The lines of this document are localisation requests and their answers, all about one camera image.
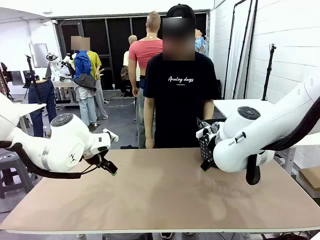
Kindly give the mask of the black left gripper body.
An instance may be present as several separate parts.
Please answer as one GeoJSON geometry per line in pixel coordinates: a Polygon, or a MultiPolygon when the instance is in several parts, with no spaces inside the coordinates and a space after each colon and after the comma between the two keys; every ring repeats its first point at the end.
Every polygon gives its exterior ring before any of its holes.
{"type": "Polygon", "coordinates": [[[90,151],[85,151],[82,154],[82,158],[89,164],[89,165],[99,165],[103,161],[103,157],[100,153],[93,154],[90,151]]]}

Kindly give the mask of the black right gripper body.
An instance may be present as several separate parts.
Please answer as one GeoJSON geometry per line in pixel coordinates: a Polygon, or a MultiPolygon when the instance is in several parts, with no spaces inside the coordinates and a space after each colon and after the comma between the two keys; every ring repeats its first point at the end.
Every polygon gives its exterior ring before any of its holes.
{"type": "Polygon", "coordinates": [[[211,134],[211,135],[208,137],[207,148],[208,148],[208,150],[209,150],[211,153],[213,153],[214,148],[216,147],[216,137],[217,137],[216,134],[211,134]]]}

